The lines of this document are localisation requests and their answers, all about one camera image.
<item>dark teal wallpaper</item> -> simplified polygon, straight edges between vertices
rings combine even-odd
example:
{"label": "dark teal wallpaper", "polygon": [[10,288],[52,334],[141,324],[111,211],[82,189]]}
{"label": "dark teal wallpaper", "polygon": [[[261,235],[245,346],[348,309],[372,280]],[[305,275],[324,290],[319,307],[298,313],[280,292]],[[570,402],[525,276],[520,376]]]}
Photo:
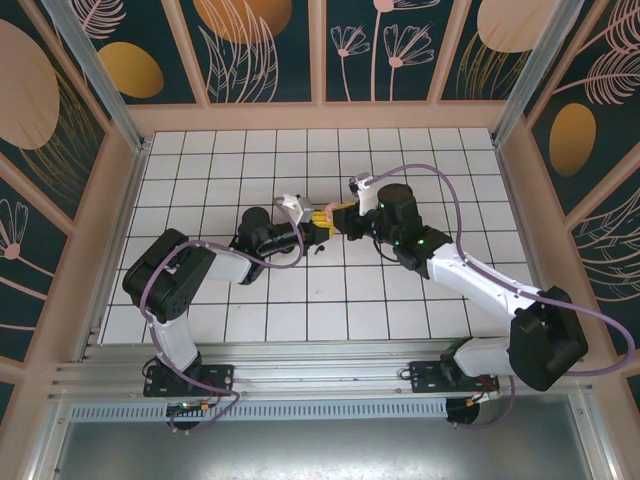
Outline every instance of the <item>dark teal wallpaper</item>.
{"label": "dark teal wallpaper", "polygon": [[553,60],[553,62],[551,62],[551,65],[549,65],[549,68],[547,69],[546,73],[540,80],[540,83],[538,84],[538,88],[536,88],[535,92],[533,92],[533,95],[531,96],[529,103],[527,103],[527,106],[524,108],[524,114],[526,116],[529,116],[529,113],[531,113],[531,110],[533,109],[538,99],[540,98],[542,91],[546,88],[549,77],[553,74],[553,72],[555,72],[556,68],[558,68],[558,64],[562,60],[562,57],[564,57],[564,54],[566,53],[567,48],[569,48],[569,45],[573,41],[573,38],[576,36],[576,33],[578,32],[578,30],[580,30],[580,27],[582,26],[582,22],[584,22],[584,18],[587,16],[589,11],[591,10],[591,7],[593,7],[594,2],[595,0],[585,0],[585,2],[582,4],[582,8],[580,9],[580,14],[578,15],[578,18],[576,19],[573,26],[571,27],[571,30],[569,30],[569,33],[564,39],[564,42],[562,42],[562,45],[560,46],[558,53],[556,53],[555,59]]}
{"label": "dark teal wallpaper", "polygon": [[451,6],[328,0],[327,101],[426,100]]}
{"label": "dark teal wallpaper", "polygon": [[540,0],[473,0],[442,100],[506,100],[550,7]]}
{"label": "dark teal wallpaper", "polygon": [[609,2],[533,126],[565,213],[640,141],[640,5]]}
{"label": "dark teal wallpaper", "polygon": [[161,0],[69,4],[125,103],[195,103]]}
{"label": "dark teal wallpaper", "polygon": [[0,45],[0,153],[73,219],[104,131],[16,0]]}
{"label": "dark teal wallpaper", "polygon": [[180,6],[212,103],[311,101],[306,0],[180,0]]}
{"label": "dark teal wallpaper", "polygon": [[0,179],[0,356],[24,361],[66,241]]}
{"label": "dark teal wallpaper", "polygon": [[629,385],[629,390],[631,390],[631,396],[636,402],[638,413],[640,413],[640,375],[627,377],[627,384]]}
{"label": "dark teal wallpaper", "polygon": [[9,407],[9,400],[11,400],[12,393],[12,384],[0,382],[0,425],[2,425],[2,419],[7,411],[7,407]]}
{"label": "dark teal wallpaper", "polygon": [[[600,310],[622,323],[640,348],[640,170],[631,175],[574,230]],[[624,337],[610,329],[618,354]]]}

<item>yellow object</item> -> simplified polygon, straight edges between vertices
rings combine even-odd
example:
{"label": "yellow object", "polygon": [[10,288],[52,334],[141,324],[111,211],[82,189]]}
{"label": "yellow object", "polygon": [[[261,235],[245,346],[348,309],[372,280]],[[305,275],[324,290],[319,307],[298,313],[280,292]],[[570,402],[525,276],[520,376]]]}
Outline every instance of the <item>yellow object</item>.
{"label": "yellow object", "polygon": [[483,0],[478,10],[480,40],[496,52],[532,50],[557,4],[558,0]]}
{"label": "yellow object", "polygon": [[320,228],[328,228],[329,230],[329,238],[332,238],[336,233],[336,227],[333,226],[333,223],[327,219],[327,214],[324,210],[316,210],[313,212],[311,216],[311,223],[313,223],[316,227]]}
{"label": "yellow object", "polygon": [[596,119],[591,110],[570,103],[556,116],[549,136],[549,155],[554,170],[563,177],[578,173],[589,160],[596,141]]}
{"label": "yellow object", "polygon": [[193,4],[213,33],[242,44],[257,43],[263,38],[259,32],[249,38],[252,22],[247,8],[253,13],[257,28],[260,28],[260,19],[264,20],[274,37],[286,28],[292,10],[291,0],[194,0]]}
{"label": "yellow object", "polygon": [[0,20],[0,86],[0,138],[28,150],[45,145],[60,112],[56,71],[29,35],[4,20]]}
{"label": "yellow object", "polygon": [[101,48],[98,56],[116,88],[130,97],[149,98],[164,87],[160,66],[143,49],[127,42],[114,42]]}

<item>gray vent grille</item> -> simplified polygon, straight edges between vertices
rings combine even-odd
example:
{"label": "gray vent grille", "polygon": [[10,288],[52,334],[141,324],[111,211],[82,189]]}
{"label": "gray vent grille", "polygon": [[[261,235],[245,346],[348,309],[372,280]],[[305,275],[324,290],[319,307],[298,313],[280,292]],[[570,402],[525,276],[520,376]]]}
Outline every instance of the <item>gray vent grille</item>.
{"label": "gray vent grille", "polygon": [[[328,400],[297,402],[243,402],[236,405],[221,421],[328,420],[367,418],[424,418],[447,416],[446,399],[406,400]],[[77,404],[72,422],[166,422],[167,403],[153,404]],[[176,422],[208,419],[222,407],[189,412]]]}

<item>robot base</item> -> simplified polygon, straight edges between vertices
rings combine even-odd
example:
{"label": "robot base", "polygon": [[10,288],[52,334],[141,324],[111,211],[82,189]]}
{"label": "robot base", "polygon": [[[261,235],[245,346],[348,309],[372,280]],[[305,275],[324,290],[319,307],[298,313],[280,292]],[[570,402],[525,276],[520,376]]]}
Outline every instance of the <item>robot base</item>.
{"label": "robot base", "polygon": [[[487,386],[478,378],[461,374],[455,381],[442,373],[442,362],[411,362],[405,380],[411,381],[413,393],[453,393],[484,391]],[[498,378],[484,377],[496,390],[500,390]]]}
{"label": "robot base", "polygon": [[[158,362],[146,370],[143,395],[145,397],[209,397],[211,392],[179,379],[168,367]],[[233,388],[233,365],[200,365],[198,375],[200,383],[231,390]]]}

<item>white tiled floor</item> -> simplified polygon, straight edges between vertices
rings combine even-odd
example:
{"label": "white tiled floor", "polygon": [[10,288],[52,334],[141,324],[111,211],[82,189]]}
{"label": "white tiled floor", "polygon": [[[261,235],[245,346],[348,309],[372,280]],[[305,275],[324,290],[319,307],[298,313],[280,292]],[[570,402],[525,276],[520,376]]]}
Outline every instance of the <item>white tiled floor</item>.
{"label": "white tiled floor", "polygon": [[[350,129],[167,132],[152,155],[109,300],[100,341],[149,341],[122,291],[127,268],[168,227],[228,244],[242,213],[282,193],[318,206],[349,201],[350,175],[410,163],[437,166],[462,201],[463,245],[526,284],[531,276],[491,142],[483,129]],[[409,183],[425,224],[456,228],[446,185],[423,169]],[[278,213],[274,222],[284,219]],[[383,247],[386,254],[391,250]],[[295,253],[272,258],[286,264]],[[381,260],[370,241],[337,235],[289,270],[265,271],[251,286],[205,280],[189,310],[196,343],[453,338],[501,327],[457,292]]]}

